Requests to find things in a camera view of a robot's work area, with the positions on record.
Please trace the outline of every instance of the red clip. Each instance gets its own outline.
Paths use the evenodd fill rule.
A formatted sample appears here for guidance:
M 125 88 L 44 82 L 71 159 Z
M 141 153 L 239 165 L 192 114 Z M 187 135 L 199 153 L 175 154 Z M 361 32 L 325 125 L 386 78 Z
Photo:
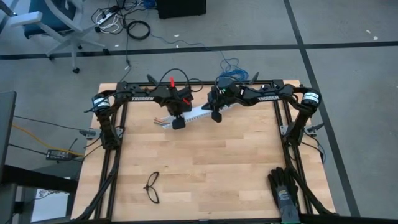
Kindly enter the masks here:
M 190 103 L 187 99 L 185 99 L 185 98 L 182 98 L 182 101 L 184 101 L 184 103 L 186 103 L 186 104 L 188 104 L 188 105 L 191 104 L 191 103 Z
M 172 84 L 172 88 L 174 88 L 175 87 L 175 85 L 174 85 L 174 77 L 170 77 L 170 83 Z

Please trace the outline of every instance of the office chair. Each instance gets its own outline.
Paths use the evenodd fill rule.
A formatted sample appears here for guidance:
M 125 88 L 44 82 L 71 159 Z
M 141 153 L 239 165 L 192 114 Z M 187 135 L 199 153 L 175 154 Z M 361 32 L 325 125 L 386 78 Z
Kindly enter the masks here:
M 101 47 L 106 55 L 110 55 L 105 45 L 83 38 L 96 25 L 93 24 L 86 29 L 80 27 L 80 21 L 83 17 L 83 1 L 32 0 L 29 13 L 12 17 L 10 25 L 13 27 L 23 25 L 25 36 L 28 39 L 33 35 L 48 34 L 60 42 L 46 53 L 50 60 L 53 60 L 51 55 L 54 52 L 70 46 L 73 72 L 79 73 L 80 69 L 76 66 L 76 49 L 81 50 L 81 44 Z

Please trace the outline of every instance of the eyeglasses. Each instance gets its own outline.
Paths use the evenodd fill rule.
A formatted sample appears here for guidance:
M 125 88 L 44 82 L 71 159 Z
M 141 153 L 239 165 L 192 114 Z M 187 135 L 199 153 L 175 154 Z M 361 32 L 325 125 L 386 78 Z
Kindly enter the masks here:
M 144 187 L 144 189 L 147 191 L 149 199 L 154 203 L 160 202 L 155 188 L 152 187 L 158 176 L 159 172 L 153 172 L 148 178 L 147 185 Z

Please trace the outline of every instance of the yellow cable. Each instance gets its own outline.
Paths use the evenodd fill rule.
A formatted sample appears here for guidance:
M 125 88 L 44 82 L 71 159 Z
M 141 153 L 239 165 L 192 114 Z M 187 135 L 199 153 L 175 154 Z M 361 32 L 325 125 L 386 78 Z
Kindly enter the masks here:
M 16 128 L 16 129 L 18 129 L 18 130 L 20 130 L 20 131 L 25 132 L 26 134 L 30 135 L 30 136 L 31 136 L 32 138 L 34 138 L 36 141 L 38 141 L 38 142 L 41 143 L 43 146 L 45 146 L 45 147 L 47 147 L 47 148 L 49 148 L 49 149 L 55 149 L 55 150 L 59 150 L 59 151 L 62 151 L 62 152 L 69 152 L 70 154 L 73 154 L 73 155 L 76 155 L 76 156 L 84 156 L 83 154 L 80 154 L 80 153 L 77 153 L 77 152 L 73 152 L 73 151 L 70 151 L 70 150 L 66 150 L 66 149 L 61 149 L 61 148 L 58 148 L 58 147 L 50 146 L 50 145 L 44 143 L 42 140 L 40 140 L 40 139 L 39 139 L 38 137 L 36 137 L 34 134 L 30 133 L 28 130 L 25 130 L 25 129 L 23 129 L 23 128 L 20 128 L 20 127 L 16 126 L 15 124 L 13 124 L 12 127 L 13 127 L 13 128 Z

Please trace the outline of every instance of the floor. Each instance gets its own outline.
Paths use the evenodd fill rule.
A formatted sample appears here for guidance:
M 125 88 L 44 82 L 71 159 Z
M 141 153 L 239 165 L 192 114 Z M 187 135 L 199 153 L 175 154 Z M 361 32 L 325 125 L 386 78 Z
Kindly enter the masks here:
M 160 20 L 157 11 L 137 11 L 129 17 L 147 21 L 154 35 L 183 39 L 223 50 L 239 66 L 260 79 L 299 79 L 319 88 L 324 104 L 313 123 L 326 124 L 318 138 L 326 150 L 326 175 L 333 201 L 342 215 L 398 218 L 398 2 L 394 0 L 207 0 L 207 13 Z M 83 26 L 108 0 L 87 0 Z M 29 0 L 15 11 L 26 13 Z M 72 73 L 65 54 L 44 58 L 55 41 L 27 40 L 21 27 L 8 24 L 0 34 L 0 91 L 17 91 L 16 115 L 77 128 L 88 128 L 91 97 L 100 83 L 117 82 L 124 74 L 126 35 L 91 32 L 114 55 L 80 54 L 81 72 Z M 220 73 L 219 52 L 195 49 L 160 39 L 128 42 L 132 72 L 129 82 L 144 82 L 146 74 L 160 78 L 170 68 L 189 77 L 214 80 Z M 83 46 L 84 52 L 98 52 Z M 183 77 L 175 74 L 176 80 Z M 83 152 L 79 133 L 16 118 L 14 124 L 45 142 Z M 46 152 L 24 133 L 13 130 L 11 143 Z M 9 148 L 8 164 L 25 169 L 54 165 L 40 154 Z

